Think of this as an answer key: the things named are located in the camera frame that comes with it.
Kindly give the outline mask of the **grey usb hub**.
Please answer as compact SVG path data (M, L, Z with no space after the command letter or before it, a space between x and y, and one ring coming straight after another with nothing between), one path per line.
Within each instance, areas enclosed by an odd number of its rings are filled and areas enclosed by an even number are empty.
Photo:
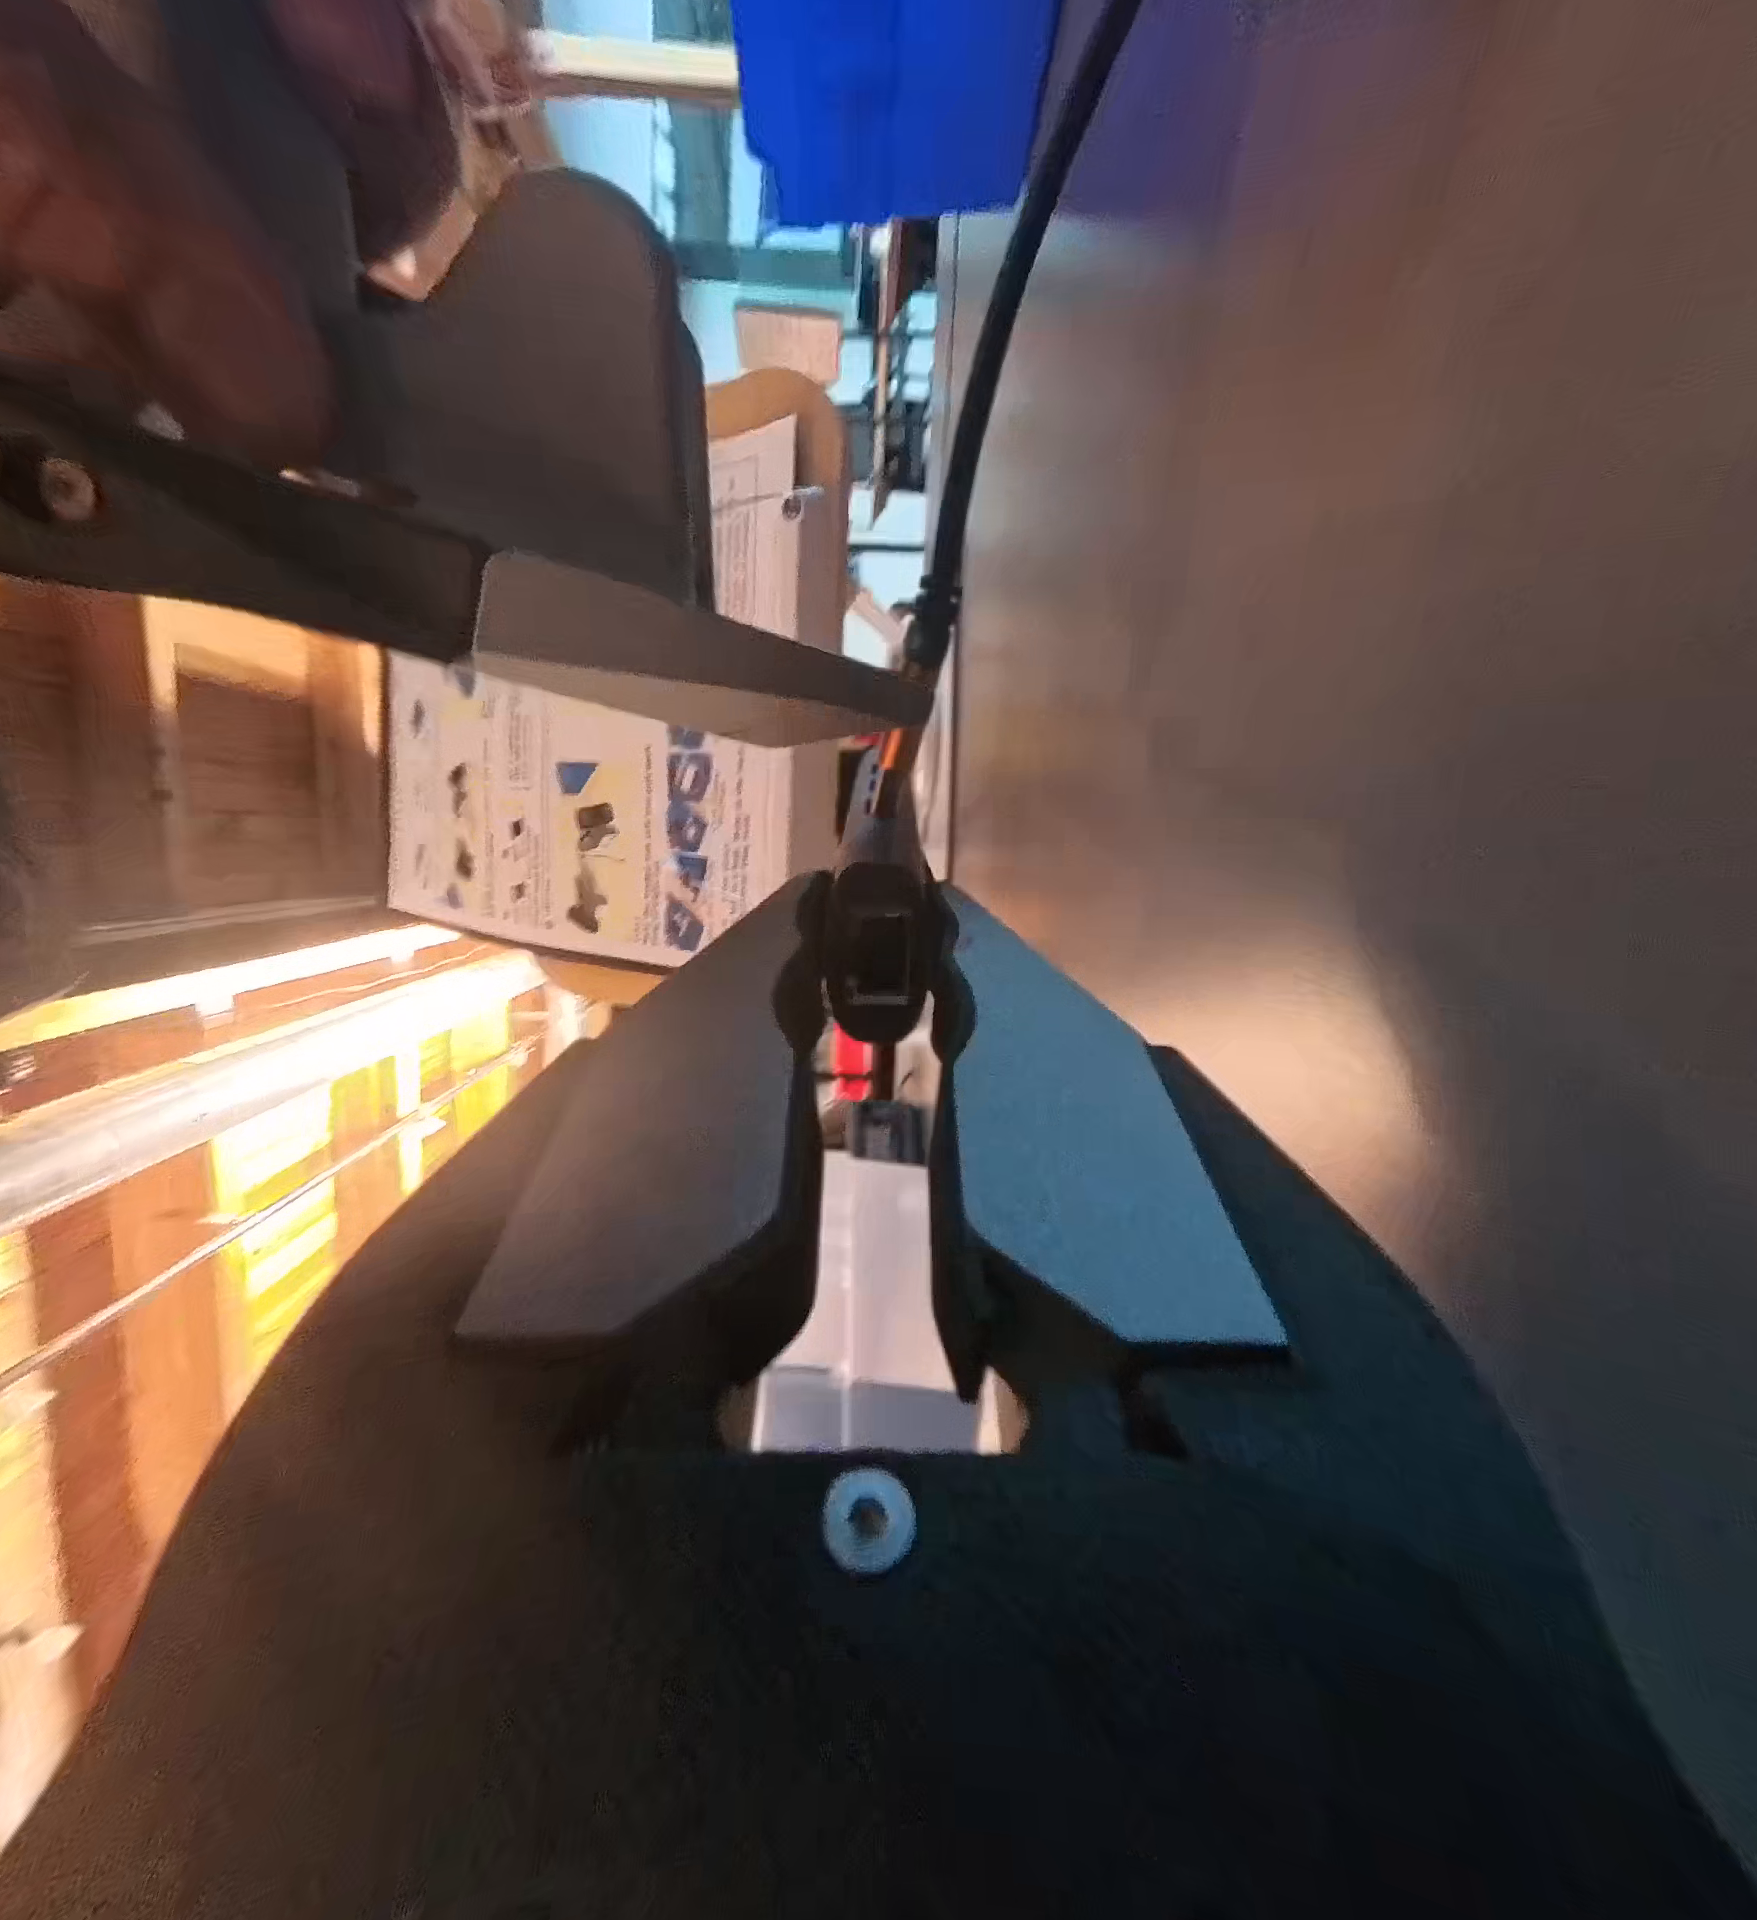
M858 1043L903 1043L925 1018L941 963L941 894L908 776L874 742L847 790L820 933L827 1007Z

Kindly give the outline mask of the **printed instruction sheet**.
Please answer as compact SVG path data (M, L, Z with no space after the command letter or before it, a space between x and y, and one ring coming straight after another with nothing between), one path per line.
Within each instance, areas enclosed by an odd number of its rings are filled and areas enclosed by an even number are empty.
M487 939L673 969L824 863L836 753L395 655L388 902Z

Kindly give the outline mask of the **person's right hand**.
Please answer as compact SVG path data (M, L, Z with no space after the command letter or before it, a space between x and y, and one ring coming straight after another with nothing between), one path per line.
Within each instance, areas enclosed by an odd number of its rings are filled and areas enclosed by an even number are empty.
M536 3L0 3L0 351L266 472L367 466L359 281L464 131L525 110Z

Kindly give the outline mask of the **thin black cable orange plugs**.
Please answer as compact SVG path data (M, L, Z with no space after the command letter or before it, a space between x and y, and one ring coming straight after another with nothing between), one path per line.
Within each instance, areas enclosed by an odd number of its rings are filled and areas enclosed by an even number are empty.
M1008 360L1016 317L1039 252L1066 185L1097 118L1107 84L1128 48L1143 2L1110 2L1085 37L1052 130L1045 134L1016 204L1012 225L990 281L987 309L965 375L949 435L938 492L938 518L929 543L912 619L906 632L904 678L934 694L957 635L970 506L982 468L987 431Z

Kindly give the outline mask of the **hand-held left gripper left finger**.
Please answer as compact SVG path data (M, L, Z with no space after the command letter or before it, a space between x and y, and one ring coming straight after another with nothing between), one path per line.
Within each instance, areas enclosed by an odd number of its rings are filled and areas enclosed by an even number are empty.
M755 1379L817 1286L824 874L789 880L558 1065L526 1188L461 1310L487 1354L686 1339Z

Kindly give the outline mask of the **blue plastic storage bin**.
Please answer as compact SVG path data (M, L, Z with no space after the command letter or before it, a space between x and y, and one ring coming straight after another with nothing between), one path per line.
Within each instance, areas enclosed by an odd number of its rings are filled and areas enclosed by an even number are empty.
M782 228L1016 204L1057 2L734 2L747 145Z

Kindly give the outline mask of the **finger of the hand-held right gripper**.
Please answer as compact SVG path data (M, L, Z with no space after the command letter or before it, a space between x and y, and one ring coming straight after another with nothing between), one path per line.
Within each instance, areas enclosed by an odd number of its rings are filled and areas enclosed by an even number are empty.
M910 731L934 710L927 683L890 669L514 550L482 567L471 661L494 679L763 750Z

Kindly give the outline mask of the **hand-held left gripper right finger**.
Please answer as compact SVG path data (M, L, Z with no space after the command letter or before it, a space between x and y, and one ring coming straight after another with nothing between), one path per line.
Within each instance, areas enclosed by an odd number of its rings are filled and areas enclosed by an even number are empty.
M957 1393L1288 1366L1291 1344L1156 1054L958 886L938 889L932 1313Z

